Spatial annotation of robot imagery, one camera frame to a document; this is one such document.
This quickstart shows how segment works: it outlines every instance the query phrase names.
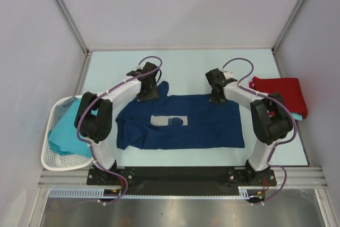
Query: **red cloth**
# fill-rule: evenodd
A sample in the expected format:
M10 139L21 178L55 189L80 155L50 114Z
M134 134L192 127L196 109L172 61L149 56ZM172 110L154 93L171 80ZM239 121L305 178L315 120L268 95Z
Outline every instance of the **red cloth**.
M280 93L291 113L301 114L303 118L307 117L307 106L297 78L260 79L254 77L249 87L262 93Z

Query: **teal cloth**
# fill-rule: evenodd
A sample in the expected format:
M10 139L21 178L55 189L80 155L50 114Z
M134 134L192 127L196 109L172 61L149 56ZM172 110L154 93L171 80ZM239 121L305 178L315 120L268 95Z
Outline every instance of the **teal cloth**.
M92 158L90 148L86 142L77 138L74 120L78 112L80 99L75 101L61 117L52 131L48 134L49 147L60 155L79 154Z
M292 116L294 117L295 120L297 121L302 121L303 117L301 114L298 113L292 113Z

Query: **black cable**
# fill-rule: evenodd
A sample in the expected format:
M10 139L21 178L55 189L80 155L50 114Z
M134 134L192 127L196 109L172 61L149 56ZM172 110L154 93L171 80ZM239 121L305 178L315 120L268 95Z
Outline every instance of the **black cable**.
M158 80L157 80L157 82L156 83L158 83L159 81L160 81L160 78L162 77L162 73L161 73L162 71L161 70L159 70L159 77L158 77Z

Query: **garment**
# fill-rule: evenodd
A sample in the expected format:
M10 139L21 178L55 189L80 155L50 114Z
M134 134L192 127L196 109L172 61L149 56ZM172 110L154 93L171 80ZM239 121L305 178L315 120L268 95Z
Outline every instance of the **garment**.
M117 147L141 149L244 148L239 105L218 105L210 95L167 96L169 84L158 86L159 99L134 99L118 115Z
M280 93L291 113L297 113L307 118L307 106L297 78L260 79L254 77L249 87L263 93Z
M64 114L48 134L48 143L50 149L60 155L79 154L92 158L90 148L87 143L77 138L77 129L74 127L79 105L80 99L77 99L66 111L61 109L62 112L58 115L61 116L63 112Z

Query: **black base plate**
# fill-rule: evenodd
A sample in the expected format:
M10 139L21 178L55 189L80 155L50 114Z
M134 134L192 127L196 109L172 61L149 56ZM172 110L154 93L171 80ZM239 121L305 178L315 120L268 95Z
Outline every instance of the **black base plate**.
M112 167L129 184L128 195L142 196L231 196L239 186L262 187L266 178L276 186L273 170L261 180L249 182L245 171L235 167ZM120 186L120 180L95 166L89 170L87 185Z

